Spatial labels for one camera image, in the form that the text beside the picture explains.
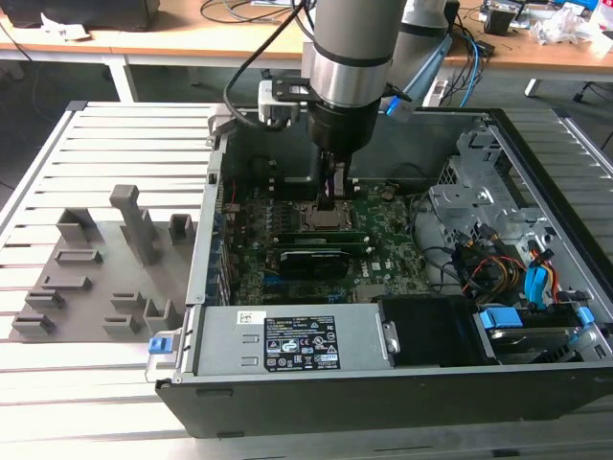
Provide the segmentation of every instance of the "green circuit board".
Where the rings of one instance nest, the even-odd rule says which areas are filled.
[[[342,229],[335,232],[366,234],[368,243],[360,247],[371,248],[351,257],[342,279],[286,280],[275,266],[277,236],[282,232],[318,235],[301,218],[313,202],[273,200],[258,191],[246,196],[235,217],[238,237],[230,245],[232,304],[360,303],[379,295],[428,292],[420,254],[406,234],[407,198],[384,199],[385,190],[385,184],[369,183],[355,199],[336,204]]]

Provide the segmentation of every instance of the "computer case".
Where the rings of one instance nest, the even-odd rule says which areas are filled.
[[[0,0],[14,27],[41,24],[40,14],[61,24],[146,31],[160,7],[159,0]]]

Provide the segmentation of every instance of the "barcode sticker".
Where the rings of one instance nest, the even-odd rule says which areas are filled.
[[[264,324],[266,311],[239,311],[237,324]]]

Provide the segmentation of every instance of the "motherboard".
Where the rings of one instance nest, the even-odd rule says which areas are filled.
[[[260,189],[241,196],[226,215],[231,305],[364,303],[428,292],[408,234],[409,198],[385,183],[361,185],[326,211]]]

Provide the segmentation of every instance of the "power supply label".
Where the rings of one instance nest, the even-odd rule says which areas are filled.
[[[340,369],[334,316],[265,318],[264,367],[268,372]]]

